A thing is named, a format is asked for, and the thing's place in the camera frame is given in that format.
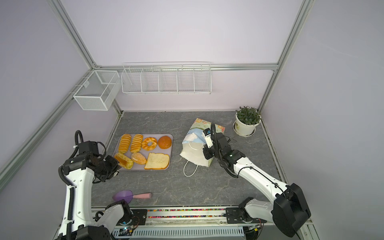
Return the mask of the fake long ridged bread roll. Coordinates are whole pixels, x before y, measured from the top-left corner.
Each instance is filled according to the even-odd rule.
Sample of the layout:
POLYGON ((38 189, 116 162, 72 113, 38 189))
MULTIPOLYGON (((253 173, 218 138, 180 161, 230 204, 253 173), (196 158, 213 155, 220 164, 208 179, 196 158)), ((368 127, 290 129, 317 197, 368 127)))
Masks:
POLYGON ((119 165, 127 170, 130 170, 133 165, 134 165, 134 162, 128 158, 125 154, 122 154, 120 152, 116 153, 114 155, 114 158, 119 162, 119 165))

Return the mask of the paper bag with landscape print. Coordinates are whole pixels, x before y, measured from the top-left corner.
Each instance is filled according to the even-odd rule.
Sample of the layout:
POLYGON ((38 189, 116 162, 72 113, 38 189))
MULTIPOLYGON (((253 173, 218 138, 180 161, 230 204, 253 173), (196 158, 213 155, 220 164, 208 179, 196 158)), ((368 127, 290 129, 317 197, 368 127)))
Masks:
POLYGON ((206 159, 203 153, 204 145, 207 144, 203 131, 210 128, 211 122, 196 118, 182 141, 183 150, 180 156, 186 159, 188 161, 187 163, 196 165, 195 171, 191 175, 187 175, 185 173, 187 163, 185 164, 183 173, 186 177, 193 176, 198 166, 209 167, 213 161, 213 157, 206 159))

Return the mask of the fake oval sugared bread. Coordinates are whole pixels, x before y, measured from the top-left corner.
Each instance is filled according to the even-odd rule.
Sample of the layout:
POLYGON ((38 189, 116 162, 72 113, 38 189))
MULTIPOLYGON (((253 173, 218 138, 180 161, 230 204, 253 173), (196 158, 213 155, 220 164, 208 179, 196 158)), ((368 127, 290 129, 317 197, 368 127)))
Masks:
POLYGON ((147 159, 144 155, 142 155, 141 153, 137 152, 137 153, 132 153, 131 154, 131 159, 134 163, 138 164, 138 165, 145 165, 147 163, 147 159))

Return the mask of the fake yellow ridged bread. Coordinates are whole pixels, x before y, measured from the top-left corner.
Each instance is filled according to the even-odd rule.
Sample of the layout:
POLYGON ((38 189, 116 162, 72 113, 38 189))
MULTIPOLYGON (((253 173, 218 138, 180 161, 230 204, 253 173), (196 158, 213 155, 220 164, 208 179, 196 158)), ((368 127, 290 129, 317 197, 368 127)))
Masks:
POLYGON ((131 149, 130 149, 131 153, 138 153, 141 150, 143 139, 144 137, 141 134, 136 134, 132 138, 131 149))
POLYGON ((131 141, 132 141, 132 136, 130 134, 122 135, 119 146, 118 146, 118 152, 121 154, 125 154, 129 150, 131 141))

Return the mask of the fake braided ring bread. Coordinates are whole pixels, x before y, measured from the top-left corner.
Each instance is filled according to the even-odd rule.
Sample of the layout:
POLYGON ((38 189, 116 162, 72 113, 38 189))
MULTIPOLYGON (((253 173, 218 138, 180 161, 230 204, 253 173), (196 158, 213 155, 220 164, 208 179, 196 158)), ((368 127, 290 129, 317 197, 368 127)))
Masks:
POLYGON ((142 149, 145 151, 152 151, 157 147, 158 141, 154 137, 148 137, 142 141, 142 149))

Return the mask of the fake toast slice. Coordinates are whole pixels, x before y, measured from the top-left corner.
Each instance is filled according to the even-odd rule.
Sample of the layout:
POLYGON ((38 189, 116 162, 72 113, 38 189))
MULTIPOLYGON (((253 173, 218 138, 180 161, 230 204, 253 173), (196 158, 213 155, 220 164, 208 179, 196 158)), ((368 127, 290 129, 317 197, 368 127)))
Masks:
POLYGON ((145 170, 165 170, 170 164, 170 156, 162 153, 149 153, 145 170))

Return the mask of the round orange fake bun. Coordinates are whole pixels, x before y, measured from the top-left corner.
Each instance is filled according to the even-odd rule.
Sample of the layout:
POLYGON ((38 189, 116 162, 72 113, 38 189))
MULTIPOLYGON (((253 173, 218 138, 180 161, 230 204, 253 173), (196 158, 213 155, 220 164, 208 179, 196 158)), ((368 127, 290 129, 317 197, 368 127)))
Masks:
POLYGON ((172 146, 172 139, 169 136, 162 136, 158 140, 158 146, 160 149, 168 149, 172 146))

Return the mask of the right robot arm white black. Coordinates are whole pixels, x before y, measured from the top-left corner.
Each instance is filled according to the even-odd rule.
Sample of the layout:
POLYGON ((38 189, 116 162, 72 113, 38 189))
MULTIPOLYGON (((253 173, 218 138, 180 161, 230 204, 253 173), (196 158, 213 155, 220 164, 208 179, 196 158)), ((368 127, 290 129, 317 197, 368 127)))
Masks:
POLYGON ((257 167, 245 154, 233 150, 222 133, 209 133, 204 138, 206 158, 216 158, 231 177, 247 180, 268 199, 263 202, 247 198, 239 204, 241 221, 261 219, 273 222, 287 237, 296 235, 311 217, 303 190, 297 184, 288 185, 257 167))

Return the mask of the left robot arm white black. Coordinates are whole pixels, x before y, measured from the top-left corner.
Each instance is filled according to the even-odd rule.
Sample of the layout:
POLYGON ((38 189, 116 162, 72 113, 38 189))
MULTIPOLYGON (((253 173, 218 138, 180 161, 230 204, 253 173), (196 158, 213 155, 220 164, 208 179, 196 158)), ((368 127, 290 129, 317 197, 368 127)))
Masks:
POLYGON ((58 169, 67 188, 59 240, 110 240, 118 224, 132 222, 133 212, 125 200, 108 205, 99 217, 92 215, 92 186, 115 177, 121 168, 115 158, 99 153, 99 145, 78 143, 74 154, 58 169))

